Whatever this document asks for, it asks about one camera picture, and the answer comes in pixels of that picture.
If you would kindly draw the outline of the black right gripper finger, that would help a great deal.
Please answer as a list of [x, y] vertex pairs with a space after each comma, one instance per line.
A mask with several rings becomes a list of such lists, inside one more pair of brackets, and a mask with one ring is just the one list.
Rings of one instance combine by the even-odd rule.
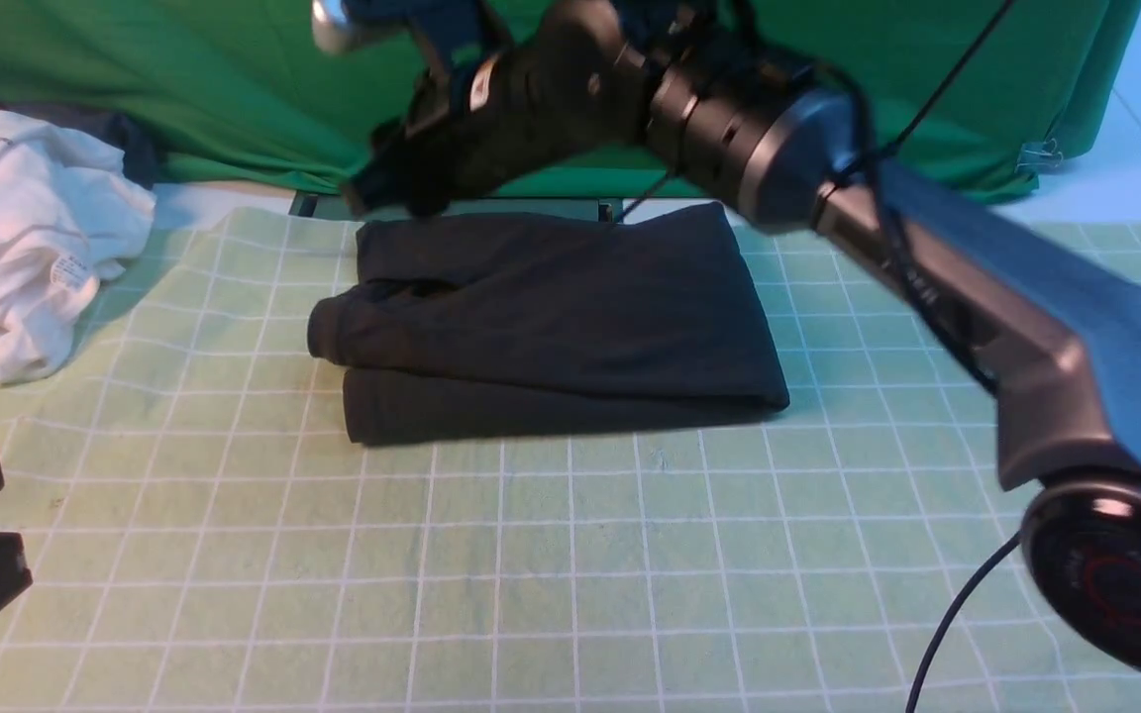
[[422, 220], [447, 211], [452, 197], [450, 185], [444, 188], [431, 162], [415, 153], [388, 149], [343, 181], [343, 202], [359, 218], [398, 209]]

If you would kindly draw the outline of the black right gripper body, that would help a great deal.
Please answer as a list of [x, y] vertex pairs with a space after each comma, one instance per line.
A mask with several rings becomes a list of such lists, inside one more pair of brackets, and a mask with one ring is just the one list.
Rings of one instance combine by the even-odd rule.
[[458, 68], [418, 78], [406, 118], [377, 127], [372, 157], [415, 153], [452, 198], [502, 186], [607, 145], [664, 151], [656, 116], [669, 55], [667, 1], [557, 1], [529, 38]]

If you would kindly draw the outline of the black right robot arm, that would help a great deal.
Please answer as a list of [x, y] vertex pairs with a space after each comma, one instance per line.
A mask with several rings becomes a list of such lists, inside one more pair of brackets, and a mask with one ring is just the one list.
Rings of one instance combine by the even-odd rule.
[[1141, 672], [1141, 285], [899, 165], [851, 76], [733, 8], [556, 1], [517, 42], [485, 1], [316, 1], [321, 51], [406, 32], [424, 58], [346, 203], [439, 214], [620, 141], [756, 230], [832, 241], [992, 394], [1001, 487], [1041, 483], [992, 564], [1019, 548], [1059, 617]]

